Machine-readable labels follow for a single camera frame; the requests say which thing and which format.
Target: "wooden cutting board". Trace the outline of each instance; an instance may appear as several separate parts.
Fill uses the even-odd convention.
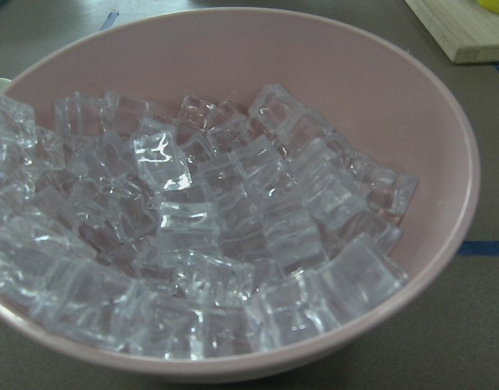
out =
[[[476,0],[406,0],[453,63],[499,61],[499,15]]]

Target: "bowl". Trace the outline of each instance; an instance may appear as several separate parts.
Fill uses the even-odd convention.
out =
[[[404,236],[391,254],[410,282],[360,318],[263,353],[201,361],[108,352],[50,334],[0,297],[0,317],[74,358],[181,382],[228,382],[291,370],[333,353],[413,301],[443,271],[471,223],[479,156],[471,126],[446,86],[405,51],[358,28],[291,11],[215,8],[144,19],[59,50],[17,76],[5,94],[53,127],[53,102],[114,90],[152,100],[169,115],[193,94],[247,107],[282,84],[351,143],[419,177]]]

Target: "yellow object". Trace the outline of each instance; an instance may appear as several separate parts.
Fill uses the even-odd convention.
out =
[[[489,11],[499,14],[499,0],[477,0],[479,4]]]

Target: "bowl rim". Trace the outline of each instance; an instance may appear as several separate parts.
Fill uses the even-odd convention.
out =
[[[115,34],[118,31],[129,30],[146,23],[163,23],[167,19],[183,18],[197,14],[207,15],[210,13],[220,12],[241,14],[268,13],[286,15],[291,18],[312,20],[321,24],[330,24],[335,28],[343,29],[360,35],[368,40],[374,41],[377,45],[383,46],[383,49],[389,50],[393,54],[401,57],[409,65],[417,68],[419,73],[426,77],[427,80],[433,84],[434,88],[436,88],[448,102],[453,114],[462,126],[462,133],[466,141],[468,151],[467,170],[469,172],[467,194],[462,202],[460,217],[453,226],[451,234],[441,246],[440,251],[434,257],[433,262],[429,263],[424,271],[416,275],[416,277],[414,277],[402,289],[403,294],[395,294],[367,314],[356,318],[354,321],[349,322],[342,327],[338,327],[308,340],[265,352],[234,355],[231,357],[213,357],[194,361],[188,359],[164,360],[158,357],[137,356],[128,353],[106,351],[86,344],[81,344],[77,341],[69,340],[63,336],[49,333],[40,325],[28,318],[25,318],[25,316],[21,316],[19,313],[8,307],[4,300],[0,297],[0,319],[3,320],[4,323],[7,323],[9,326],[13,327],[19,333],[59,353],[66,354],[86,362],[96,363],[101,366],[121,369],[123,371],[163,375],[183,381],[195,381],[195,377],[220,377],[222,381],[223,376],[227,376],[226,380],[232,380],[232,378],[228,375],[230,373],[236,374],[237,377],[243,379],[258,378],[259,376],[266,376],[266,374],[262,373],[260,375],[256,375],[255,372],[257,371],[265,371],[266,369],[269,369],[269,371],[272,371],[272,373],[275,374],[288,370],[288,368],[273,369],[273,367],[277,365],[277,362],[280,362],[282,367],[286,367],[288,363],[290,363],[290,367],[294,368],[295,366],[300,366],[305,364],[305,362],[308,362],[310,357],[311,360],[321,358],[324,354],[329,354],[330,352],[339,349],[344,344],[356,339],[363,333],[370,331],[373,327],[376,327],[385,319],[391,317],[412,302],[452,261],[454,254],[462,242],[462,239],[470,228],[479,200],[480,160],[473,130],[466,114],[460,107],[454,95],[448,87],[436,75],[434,75],[432,71],[429,70],[429,68],[423,65],[418,59],[395,46],[393,43],[361,28],[319,15],[275,8],[223,6],[172,12],[170,14],[140,19],[101,32],[96,32],[90,36],[81,38],[70,45],[66,45],[52,54],[48,54],[40,61],[34,63],[31,67],[28,67],[26,70],[22,71],[2,92],[4,94],[9,93],[13,90],[14,85],[19,84],[22,79],[27,78],[29,73],[34,72],[39,67],[44,66],[44,64],[50,62],[66,51],[75,49],[77,46],[86,45],[91,41],[102,39],[103,37]]]

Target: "table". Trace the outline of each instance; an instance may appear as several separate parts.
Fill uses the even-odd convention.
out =
[[[391,41],[450,88],[479,144],[482,186],[469,241],[499,241],[499,71],[453,65],[403,0],[10,0],[0,7],[0,77],[102,28],[203,7],[276,7],[339,20]],[[415,302],[346,348],[290,372],[221,388],[499,389],[499,255],[457,256]],[[0,389],[188,389],[65,357],[0,320]],[[219,388],[205,385],[201,388]]]

